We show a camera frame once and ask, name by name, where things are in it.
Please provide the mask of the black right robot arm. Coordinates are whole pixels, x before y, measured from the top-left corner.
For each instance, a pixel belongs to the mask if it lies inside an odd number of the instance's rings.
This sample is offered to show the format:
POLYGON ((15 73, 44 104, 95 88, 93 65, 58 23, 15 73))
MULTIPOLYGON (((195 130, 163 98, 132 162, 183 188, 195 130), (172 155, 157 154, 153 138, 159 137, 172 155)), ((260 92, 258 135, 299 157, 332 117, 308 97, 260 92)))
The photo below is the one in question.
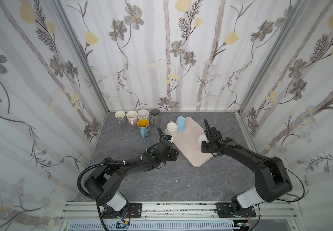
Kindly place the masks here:
POLYGON ((231 157, 255 174, 255 186, 232 198, 236 210, 247 209, 263 202, 273 202, 293 189, 291 180, 281 159, 257 154, 235 140, 226 137, 215 128, 206 126, 207 141, 203 141, 203 153, 231 157))

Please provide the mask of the plain light blue mug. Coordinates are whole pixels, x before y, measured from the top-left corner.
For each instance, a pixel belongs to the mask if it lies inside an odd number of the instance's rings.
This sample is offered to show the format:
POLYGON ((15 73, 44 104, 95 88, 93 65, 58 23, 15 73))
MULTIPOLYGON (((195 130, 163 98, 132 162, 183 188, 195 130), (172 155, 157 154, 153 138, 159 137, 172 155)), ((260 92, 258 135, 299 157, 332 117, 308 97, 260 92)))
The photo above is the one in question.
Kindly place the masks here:
POLYGON ((176 120, 176 124, 178 125, 178 132, 183 132, 186 129, 186 118, 179 116, 176 120))

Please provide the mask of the blue butterfly mug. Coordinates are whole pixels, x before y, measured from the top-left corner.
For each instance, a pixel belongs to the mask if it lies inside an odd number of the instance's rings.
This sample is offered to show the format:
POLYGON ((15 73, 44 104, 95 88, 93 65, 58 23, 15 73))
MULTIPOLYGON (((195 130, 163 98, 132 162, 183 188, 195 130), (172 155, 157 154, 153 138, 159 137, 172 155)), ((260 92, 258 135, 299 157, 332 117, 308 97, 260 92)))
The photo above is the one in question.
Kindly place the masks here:
POLYGON ((146 139, 150 135, 150 122, 147 119, 141 119, 137 122, 138 130, 142 139, 146 139))

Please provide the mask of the cream yellow mug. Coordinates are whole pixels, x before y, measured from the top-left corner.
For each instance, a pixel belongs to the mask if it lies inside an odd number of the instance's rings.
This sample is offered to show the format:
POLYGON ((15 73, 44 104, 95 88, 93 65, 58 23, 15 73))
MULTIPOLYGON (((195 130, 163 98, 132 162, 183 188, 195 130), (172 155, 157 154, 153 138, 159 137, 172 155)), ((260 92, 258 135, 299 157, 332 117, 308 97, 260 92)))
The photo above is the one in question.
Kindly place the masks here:
POLYGON ((142 120, 142 119, 150 120, 150 113, 146 109, 139 110, 138 113, 137 113, 137 116, 138 116, 139 120, 142 120))

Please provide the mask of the small grey mug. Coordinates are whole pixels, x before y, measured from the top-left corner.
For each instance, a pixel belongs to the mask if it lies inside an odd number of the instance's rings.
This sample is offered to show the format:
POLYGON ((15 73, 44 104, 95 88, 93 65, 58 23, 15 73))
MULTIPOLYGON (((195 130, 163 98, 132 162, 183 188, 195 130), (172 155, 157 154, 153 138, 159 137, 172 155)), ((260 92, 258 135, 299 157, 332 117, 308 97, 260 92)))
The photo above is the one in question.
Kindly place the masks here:
POLYGON ((126 112, 123 110, 116 111, 114 114, 114 117, 116 118, 118 125, 126 125, 127 124, 127 117, 126 112))

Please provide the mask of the pink mug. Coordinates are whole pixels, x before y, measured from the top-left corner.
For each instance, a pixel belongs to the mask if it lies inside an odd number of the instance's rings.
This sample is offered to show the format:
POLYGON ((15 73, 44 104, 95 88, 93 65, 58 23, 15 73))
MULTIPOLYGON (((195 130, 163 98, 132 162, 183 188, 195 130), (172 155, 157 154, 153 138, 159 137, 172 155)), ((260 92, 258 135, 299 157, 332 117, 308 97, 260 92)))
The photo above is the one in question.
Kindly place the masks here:
POLYGON ((137 125, 137 122, 138 122, 138 113, 136 111, 134 111, 134 110, 128 111, 126 113, 126 117, 127 117, 128 122, 132 126, 137 125))

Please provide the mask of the white ribbed-bottom mug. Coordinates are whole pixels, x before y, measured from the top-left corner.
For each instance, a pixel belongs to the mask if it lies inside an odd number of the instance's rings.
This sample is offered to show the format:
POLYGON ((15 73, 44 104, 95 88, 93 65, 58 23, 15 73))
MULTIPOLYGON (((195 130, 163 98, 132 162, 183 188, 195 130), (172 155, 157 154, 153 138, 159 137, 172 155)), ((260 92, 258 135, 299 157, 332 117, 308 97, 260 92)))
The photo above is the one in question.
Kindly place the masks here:
POLYGON ((198 147, 202 149, 202 142, 208 142, 208 139, 205 134, 201 134, 198 137, 198 147))

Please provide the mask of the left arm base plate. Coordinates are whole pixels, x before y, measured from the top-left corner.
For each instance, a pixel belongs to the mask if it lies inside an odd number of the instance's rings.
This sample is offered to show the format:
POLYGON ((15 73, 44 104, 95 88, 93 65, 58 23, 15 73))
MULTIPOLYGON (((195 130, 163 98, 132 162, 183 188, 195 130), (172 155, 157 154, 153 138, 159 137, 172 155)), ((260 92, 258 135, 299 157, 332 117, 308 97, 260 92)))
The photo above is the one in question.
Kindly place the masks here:
POLYGON ((140 218, 142 203, 127 203, 120 211, 105 207, 101 213, 102 218, 140 218))

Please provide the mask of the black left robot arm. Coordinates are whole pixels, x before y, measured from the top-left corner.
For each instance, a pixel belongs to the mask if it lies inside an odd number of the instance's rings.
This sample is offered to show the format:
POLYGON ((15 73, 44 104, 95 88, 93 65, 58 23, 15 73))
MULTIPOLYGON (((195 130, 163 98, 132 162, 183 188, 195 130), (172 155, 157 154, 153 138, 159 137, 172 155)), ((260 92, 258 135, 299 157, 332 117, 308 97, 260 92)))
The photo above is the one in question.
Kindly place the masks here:
POLYGON ((123 161, 107 158, 79 174, 78 190, 99 207, 110 207, 116 212, 125 213, 129 201, 118 191, 123 179, 130 174, 159 169, 168 161, 177 161, 179 154, 170 141, 161 140, 138 158, 123 161))

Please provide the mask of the white smooth mug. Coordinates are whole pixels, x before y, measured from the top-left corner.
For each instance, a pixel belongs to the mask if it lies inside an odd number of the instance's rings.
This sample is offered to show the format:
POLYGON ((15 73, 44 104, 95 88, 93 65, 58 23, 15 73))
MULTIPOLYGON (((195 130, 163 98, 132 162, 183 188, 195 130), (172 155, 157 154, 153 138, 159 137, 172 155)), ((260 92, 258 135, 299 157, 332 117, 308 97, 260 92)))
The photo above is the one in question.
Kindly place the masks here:
POLYGON ((170 135, 172 138, 175 138, 175 136, 178 133, 177 123, 175 123, 173 121, 170 121, 169 123, 167 123, 165 133, 166 133, 166 135, 170 135))

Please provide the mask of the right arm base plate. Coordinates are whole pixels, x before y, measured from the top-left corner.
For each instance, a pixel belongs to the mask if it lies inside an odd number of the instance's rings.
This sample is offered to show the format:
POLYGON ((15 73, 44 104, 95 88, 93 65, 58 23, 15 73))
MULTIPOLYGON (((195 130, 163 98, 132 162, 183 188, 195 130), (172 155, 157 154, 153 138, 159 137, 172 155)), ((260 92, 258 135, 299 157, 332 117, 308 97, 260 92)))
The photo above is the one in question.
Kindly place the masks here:
POLYGON ((236 202, 216 203, 215 213, 220 218, 256 218, 257 214, 253 206, 242 208, 236 202))

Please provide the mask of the large grey mug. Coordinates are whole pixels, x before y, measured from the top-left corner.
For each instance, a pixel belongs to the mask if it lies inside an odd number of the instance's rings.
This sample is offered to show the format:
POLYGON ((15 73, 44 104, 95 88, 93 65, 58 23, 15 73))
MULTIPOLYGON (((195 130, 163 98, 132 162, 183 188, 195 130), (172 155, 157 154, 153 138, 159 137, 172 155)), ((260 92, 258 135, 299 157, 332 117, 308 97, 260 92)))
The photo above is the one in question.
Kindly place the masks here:
POLYGON ((161 111, 154 108, 150 111, 150 122, 154 126, 158 126, 161 123, 161 111))

